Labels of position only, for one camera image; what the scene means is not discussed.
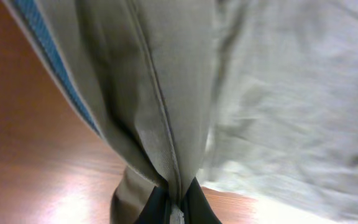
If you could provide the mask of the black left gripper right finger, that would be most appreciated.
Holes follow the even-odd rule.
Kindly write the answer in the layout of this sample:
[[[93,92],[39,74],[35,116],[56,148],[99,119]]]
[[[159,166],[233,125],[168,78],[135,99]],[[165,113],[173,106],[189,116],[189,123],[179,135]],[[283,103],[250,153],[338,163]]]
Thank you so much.
[[[192,180],[183,200],[181,210],[185,224],[221,224],[210,207],[196,177]]]

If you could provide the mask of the khaki shorts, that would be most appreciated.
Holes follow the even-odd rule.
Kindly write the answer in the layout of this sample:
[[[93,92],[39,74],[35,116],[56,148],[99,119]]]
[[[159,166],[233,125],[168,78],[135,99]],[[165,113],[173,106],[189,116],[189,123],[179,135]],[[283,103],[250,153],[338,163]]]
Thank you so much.
[[[7,1],[127,167],[111,223],[192,180],[358,223],[358,1]]]

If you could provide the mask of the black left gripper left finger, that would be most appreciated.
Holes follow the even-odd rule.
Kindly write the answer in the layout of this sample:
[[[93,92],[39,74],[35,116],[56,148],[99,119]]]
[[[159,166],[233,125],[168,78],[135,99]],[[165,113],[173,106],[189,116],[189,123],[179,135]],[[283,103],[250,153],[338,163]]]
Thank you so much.
[[[171,201],[169,193],[154,187],[150,197],[134,224],[169,224]]]

